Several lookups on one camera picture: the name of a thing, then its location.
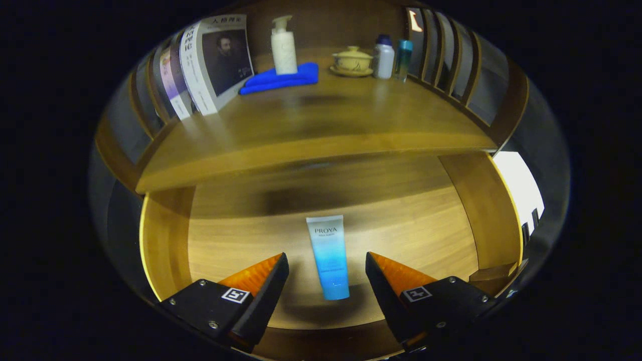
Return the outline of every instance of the white lotion bottle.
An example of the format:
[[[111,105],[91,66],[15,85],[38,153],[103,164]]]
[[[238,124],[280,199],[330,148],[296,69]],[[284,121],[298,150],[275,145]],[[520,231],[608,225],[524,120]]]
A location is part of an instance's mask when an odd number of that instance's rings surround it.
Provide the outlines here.
[[[292,15],[286,15],[274,19],[274,29],[272,29],[272,57],[274,58],[274,68],[277,75],[296,74],[297,54],[294,49],[294,34],[292,31],[286,31],[288,20]]]
[[[395,49],[392,48],[392,40],[386,34],[380,34],[372,54],[373,64],[372,76],[378,79],[390,79],[392,68],[395,62]]]

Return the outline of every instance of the cosmetic tube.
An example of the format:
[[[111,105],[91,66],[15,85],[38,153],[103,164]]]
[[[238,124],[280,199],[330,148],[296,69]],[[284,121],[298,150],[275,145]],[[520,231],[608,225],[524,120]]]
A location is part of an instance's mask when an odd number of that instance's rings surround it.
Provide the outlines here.
[[[309,217],[306,221],[324,298],[336,300],[350,297],[343,215]]]

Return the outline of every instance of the book cover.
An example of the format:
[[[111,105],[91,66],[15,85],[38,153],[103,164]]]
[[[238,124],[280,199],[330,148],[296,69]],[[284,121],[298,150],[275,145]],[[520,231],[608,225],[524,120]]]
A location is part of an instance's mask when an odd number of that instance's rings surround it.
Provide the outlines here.
[[[168,117],[171,119],[176,115],[176,112],[174,111],[174,107],[169,100],[167,92],[165,91],[165,86],[162,82],[161,75],[161,55],[165,52],[166,49],[169,48],[170,44],[171,39],[168,39],[163,44],[161,44],[154,52],[154,58],[152,60],[152,86],[154,86],[155,90],[158,92],[160,98],[159,100],[162,103],[162,106],[167,110]]]
[[[254,75],[246,15],[208,17],[182,37],[180,65],[189,93],[203,115],[218,112]]]
[[[180,120],[185,120],[196,111],[196,107],[187,90],[180,66],[181,37],[181,33],[177,34],[169,47],[160,55],[160,77],[176,115]]]

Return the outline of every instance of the wooden surface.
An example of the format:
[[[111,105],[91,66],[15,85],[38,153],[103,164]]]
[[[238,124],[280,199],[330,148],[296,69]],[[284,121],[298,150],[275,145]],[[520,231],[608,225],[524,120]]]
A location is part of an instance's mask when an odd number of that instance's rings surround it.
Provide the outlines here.
[[[478,152],[439,159],[468,215],[479,269],[520,264],[523,245],[517,208],[490,156]]]
[[[381,360],[402,351],[386,321],[377,321],[329,330],[268,327],[253,354],[279,361],[343,361]]]
[[[301,59],[330,64],[333,51],[314,49]],[[136,190],[192,186],[221,173],[297,161],[409,150],[452,154],[495,147],[465,114],[415,82],[339,77],[323,66],[318,84],[237,96],[217,114],[182,121],[160,144]]]
[[[193,196],[194,187],[173,189],[148,194],[143,202],[143,269],[161,301],[192,283],[186,240]]]
[[[510,277],[510,275],[517,269],[517,262],[507,263],[490,269],[480,269],[479,271],[471,274],[470,282],[472,281],[488,281],[490,279]]]
[[[351,296],[341,301],[323,298],[306,226],[307,216],[327,215],[344,215]],[[298,330],[383,320],[365,275],[367,251],[437,279],[468,280],[478,270],[457,192],[425,154],[212,179],[196,187],[188,250],[192,278],[213,281],[285,252],[290,277],[269,326]]]

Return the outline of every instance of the tube cap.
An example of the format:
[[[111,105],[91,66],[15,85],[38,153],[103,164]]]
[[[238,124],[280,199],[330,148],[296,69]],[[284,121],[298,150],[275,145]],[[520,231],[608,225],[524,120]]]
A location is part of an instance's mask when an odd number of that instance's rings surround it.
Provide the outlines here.
[[[412,51],[412,41],[399,39],[399,49],[405,49]]]
[[[392,40],[390,40],[390,36],[388,34],[379,34],[377,37],[377,44],[392,46]]]
[[[323,287],[323,297],[329,301],[350,297],[350,289],[348,288],[348,284],[337,286],[326,285],[325,287]]]

